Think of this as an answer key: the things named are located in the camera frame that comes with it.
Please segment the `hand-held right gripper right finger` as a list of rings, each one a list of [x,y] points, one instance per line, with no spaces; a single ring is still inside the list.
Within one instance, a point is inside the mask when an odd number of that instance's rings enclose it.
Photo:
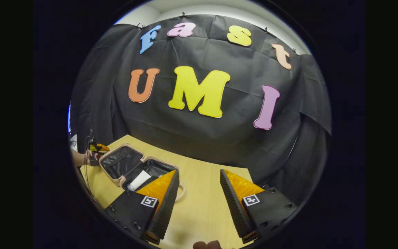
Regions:
[[[226,169],[220,184],[243,244],[273,236],[298,209],[275,187],[261,188]]]

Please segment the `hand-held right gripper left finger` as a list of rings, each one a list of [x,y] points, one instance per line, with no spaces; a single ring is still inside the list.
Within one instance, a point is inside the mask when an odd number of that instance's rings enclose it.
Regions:
[[[179,171],[172,170],[138,191],[126,190],[104,211],[127,235],[158,245],[170,223],[179,184]]]

